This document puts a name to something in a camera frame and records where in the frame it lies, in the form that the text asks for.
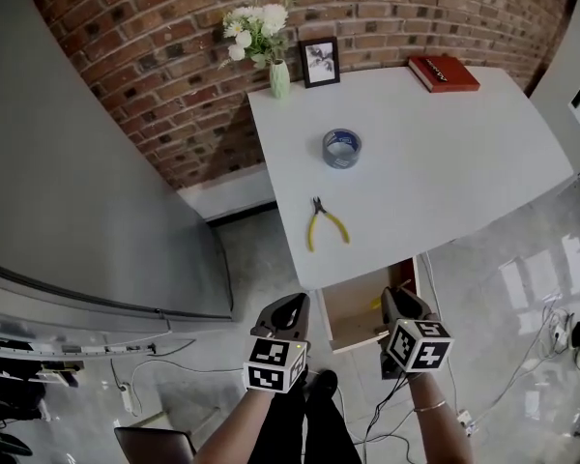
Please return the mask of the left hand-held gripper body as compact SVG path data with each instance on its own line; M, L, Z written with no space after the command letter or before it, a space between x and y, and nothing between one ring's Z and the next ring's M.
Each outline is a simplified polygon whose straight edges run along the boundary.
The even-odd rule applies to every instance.
M309 342L275 338L253 330L246 342L243 382L247 390L288 393L306 367Z

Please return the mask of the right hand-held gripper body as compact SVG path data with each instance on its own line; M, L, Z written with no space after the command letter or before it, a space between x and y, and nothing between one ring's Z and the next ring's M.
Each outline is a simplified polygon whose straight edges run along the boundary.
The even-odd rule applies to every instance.
M449 358L453 337L440 321L397 320L385 338L382 378L440 370Z

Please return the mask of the wooden drawer with white front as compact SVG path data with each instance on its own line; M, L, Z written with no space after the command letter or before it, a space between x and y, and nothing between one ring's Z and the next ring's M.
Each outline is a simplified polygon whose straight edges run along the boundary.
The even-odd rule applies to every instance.
M319 302L330 346L335 353L377 342L388 334L381 309L371 310L370 303L381 298L387 286L403 285L420 296L426 281L425 267L420 260L416 255L312 293Z

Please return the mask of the person's right forearm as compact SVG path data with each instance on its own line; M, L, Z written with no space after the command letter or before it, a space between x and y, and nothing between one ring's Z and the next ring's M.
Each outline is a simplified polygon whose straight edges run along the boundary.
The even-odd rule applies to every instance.
M409 388L427 464L474 464L469 438L430 373L413 375Z

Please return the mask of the person's left forearm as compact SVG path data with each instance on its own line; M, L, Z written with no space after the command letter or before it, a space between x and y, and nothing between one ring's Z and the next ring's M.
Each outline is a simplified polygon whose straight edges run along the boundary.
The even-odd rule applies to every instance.
M247 464L274 396L269 391L248 390L192 464Z

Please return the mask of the person's black shoe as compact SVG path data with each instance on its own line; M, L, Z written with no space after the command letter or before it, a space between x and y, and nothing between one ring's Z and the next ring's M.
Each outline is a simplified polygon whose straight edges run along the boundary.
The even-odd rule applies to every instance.
M334 371L326 369L319 372L310 385L307 401L310 403L332 400L338 387L338 378Z

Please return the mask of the person's black trousers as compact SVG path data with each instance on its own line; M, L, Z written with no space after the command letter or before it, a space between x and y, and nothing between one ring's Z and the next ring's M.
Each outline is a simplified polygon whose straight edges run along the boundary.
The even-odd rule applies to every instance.
M334 401L308 395L300 386L275 395L250 464L362 464Z

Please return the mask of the white desk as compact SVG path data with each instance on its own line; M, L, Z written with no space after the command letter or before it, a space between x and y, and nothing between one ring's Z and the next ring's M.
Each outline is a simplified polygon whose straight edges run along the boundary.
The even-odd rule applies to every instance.
M557 138L500 69L472 68L475 92L432 94L405 68L345 73L339 83L267 90L249 103L301 286L320 289L472 234L573 173ZM328 166L322 139L347 129L357 163ZM311 199L323 215L307 249Z

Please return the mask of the brown chair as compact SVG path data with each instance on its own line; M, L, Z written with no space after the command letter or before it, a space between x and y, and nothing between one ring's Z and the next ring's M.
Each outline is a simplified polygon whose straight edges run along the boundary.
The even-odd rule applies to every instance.
M192 464L196 450L180 431L116 427L114 434L129 464Z

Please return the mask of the red hardcover book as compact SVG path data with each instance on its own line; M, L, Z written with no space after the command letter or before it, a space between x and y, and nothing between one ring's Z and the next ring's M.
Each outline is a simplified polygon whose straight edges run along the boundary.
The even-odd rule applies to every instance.
M430 93L475 92L480 87L455 57L412 56L408 67Z

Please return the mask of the metal storage rack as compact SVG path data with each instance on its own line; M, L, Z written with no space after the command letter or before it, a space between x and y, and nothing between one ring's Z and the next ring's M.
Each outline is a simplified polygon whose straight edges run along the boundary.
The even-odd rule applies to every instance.
M69 374L76 385L0 377L0 431L23 442L32 454L21 464L127 464L114 434L162 410L148 380L131 383L141 361L92 359ZM134 414L123 405L117 383L129 383Z

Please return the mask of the white shelf cabinet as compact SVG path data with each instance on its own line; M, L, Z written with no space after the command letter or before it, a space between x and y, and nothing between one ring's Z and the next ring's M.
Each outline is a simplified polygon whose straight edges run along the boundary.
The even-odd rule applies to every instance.
M556 136L573 172L580 174L580 123L571 101L580 91L580 0L547 71L531 94L531 102Z

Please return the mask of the white flower bouquet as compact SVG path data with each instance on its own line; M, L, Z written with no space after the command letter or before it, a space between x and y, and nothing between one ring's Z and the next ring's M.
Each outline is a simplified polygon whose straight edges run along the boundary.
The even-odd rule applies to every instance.
M262 70L281 60L288 47L282 31L295 2L281 0L263 6L243 6L226 13L222 20L222 35L229 41L228 57L219 67L248 60L255 69Z

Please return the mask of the grey duct tape roll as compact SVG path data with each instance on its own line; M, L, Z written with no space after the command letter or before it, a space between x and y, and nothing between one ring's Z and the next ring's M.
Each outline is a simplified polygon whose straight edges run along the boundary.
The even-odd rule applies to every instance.
M322 139L322 158L332 168L347 169L357 163L362 145L361 138L351 130L330 130Z

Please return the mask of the black picture frame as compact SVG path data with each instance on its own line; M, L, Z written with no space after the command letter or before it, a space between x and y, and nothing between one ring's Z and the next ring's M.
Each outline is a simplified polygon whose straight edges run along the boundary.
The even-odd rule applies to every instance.
M340 82L337 38L320 38L299 42L306 89Z

